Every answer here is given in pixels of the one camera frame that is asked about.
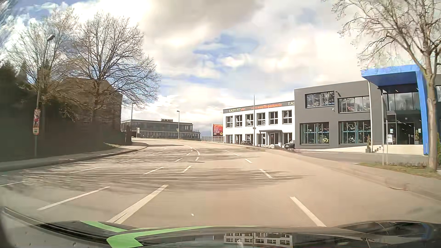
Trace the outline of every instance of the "fence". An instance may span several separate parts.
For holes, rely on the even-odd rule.
[[[224,136],[201,136],[202,141],[224,142]]]

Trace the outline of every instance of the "sidewalk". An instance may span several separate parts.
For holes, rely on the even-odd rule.
[[[146,143],[132,142],[132,144],[129,146],[120,146],[118,148],[109,149],[109,150],[101,150],[101,151],[94,151],[94,152],[80,153],[80,154],[60,155],[60,156],[47,157],[47,158],[34,158],[27,160],[0,162],[0,172],[12,171],[18,169],[29,169],[29,168],[35,168],[35,167],[47,166],[47,165],[72,163],[72,162],[85,161],[96,158],[105,158],[119,154],[129,153],[133,151],[138,151],[140,149],[146,148],[147,146],[148,145]]]
[[[355,165],[347,162],[337,162],[321,158],[302,156],[299,154],[286,152],[284,150],[268,149],[268,151],[360,177],[389,188],[405,190],[441,201],[441,180],[439,179]]]

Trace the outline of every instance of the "road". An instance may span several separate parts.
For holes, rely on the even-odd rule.
[[[46,222],[135,227],[340,225],[382,219],[441,223],[441,202],[247,147],[137,139],[138,152],[16,170],[1,203]]]

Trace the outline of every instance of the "white building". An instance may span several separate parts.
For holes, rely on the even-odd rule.
[[[281,147],[294,139],[294,101],[224,109],[223,112],[226,143],[251,140],[255,146]]]

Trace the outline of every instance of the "blue frame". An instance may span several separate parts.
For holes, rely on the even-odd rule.
[[[419,93],[421,109],[421,128],[423,139],[423,151],[429,154],[429,128],[427,123],[427,85],[426,81],[415,64],[391,66],[385,68],[372,68],[361,72],[361,76],[377,86],[416,83]]]

